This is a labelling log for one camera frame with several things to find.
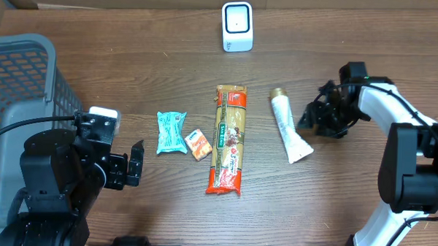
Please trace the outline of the white tube with gold cap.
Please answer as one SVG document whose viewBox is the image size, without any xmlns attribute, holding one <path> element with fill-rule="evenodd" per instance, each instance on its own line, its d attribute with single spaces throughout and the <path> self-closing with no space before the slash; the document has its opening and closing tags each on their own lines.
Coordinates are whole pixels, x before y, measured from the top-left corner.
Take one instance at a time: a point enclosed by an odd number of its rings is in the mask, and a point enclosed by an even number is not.
<svg viewBox="0 0 438 246">
<path fill-rule="evenodd" d="M 314 149 L 297 134 L 291 103 L 286 90 L 275 88 L 269 92 L 269 96 L 274 118 L 279 127 L 280 136 L 287 153 L 288 163 L 293 164 L 312 154 Z"/>
</svg>

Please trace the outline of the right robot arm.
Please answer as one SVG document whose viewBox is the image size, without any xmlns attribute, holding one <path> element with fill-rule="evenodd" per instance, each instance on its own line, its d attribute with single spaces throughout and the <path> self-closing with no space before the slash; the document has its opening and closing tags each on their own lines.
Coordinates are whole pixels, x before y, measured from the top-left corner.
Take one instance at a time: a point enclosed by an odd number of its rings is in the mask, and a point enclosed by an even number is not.
<svg viewBox="0 0 438 246">
<path fill-rule="evenodd" d="M 359 120 L 373 120 L 387 136 L 377 178 L 381 199 L 345 246 L 397 246 L 416 223 L 438 221 L 438 123 L 359 61 L 339 70 L 338 83 L 319 88 L 297 127 L 339 139 Z"/>
</svg>

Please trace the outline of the teal snack packet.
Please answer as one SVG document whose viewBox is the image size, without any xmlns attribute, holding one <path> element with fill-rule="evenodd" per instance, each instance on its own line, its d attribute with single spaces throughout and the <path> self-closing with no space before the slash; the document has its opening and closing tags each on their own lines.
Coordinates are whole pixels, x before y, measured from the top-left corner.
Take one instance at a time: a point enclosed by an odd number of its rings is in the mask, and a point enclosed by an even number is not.
<svg viewBox="0 0 438 246">
<path fill-rule="evenodd" d="M 158 112 L 158 147 L 157 154 L 162 153 L 188 153 L 186 143 L 182 138 L 187 112 Z"/>
</svg>

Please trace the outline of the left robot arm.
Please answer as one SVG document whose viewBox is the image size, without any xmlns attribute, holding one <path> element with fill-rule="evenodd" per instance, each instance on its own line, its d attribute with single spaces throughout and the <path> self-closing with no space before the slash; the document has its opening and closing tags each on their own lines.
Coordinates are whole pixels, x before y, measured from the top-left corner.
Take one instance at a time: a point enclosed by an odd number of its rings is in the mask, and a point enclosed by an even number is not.
<svg viewBox="0 0 438 246">
<path fill-rule="evenodd" d="M 74 129 L 48 129 L 24 142 L 25 185 L 12 201 L 0 246 L 85 246 L 86 217 L 101 190 L 139 185 L 144 142 L 130 154 L 112 153 L 118 119 L 81 111 L 56 119 Z"/>
</svg>

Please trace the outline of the spaghetti pasta packet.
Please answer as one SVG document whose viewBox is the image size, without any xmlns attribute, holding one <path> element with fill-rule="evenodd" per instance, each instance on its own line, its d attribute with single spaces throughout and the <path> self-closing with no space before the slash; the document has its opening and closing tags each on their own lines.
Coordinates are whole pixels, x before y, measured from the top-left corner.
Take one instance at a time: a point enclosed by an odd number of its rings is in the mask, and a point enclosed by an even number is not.
<svg viewBox="0 0 438 246">
<path fill-rule="evenodd" d="M 217 111 L 207 193 L 241 193 L 247 88 L 217 86 Z"/>
</svg>

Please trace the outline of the orange snack packet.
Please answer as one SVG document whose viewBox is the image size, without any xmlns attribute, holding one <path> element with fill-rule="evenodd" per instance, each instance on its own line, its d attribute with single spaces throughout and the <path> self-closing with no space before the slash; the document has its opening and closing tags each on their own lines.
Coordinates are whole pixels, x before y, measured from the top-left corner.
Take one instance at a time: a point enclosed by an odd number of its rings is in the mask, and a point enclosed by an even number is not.
<svg viewBox="0 0 438 246">
<path fill-rule="evenodd" d="M 202 160 L 212 152 L 212 145 L 207 141 L 200 129 L 192 131 L 184 140 L 191 149 L 192 156 L 197 161 Z"/>
</svg>

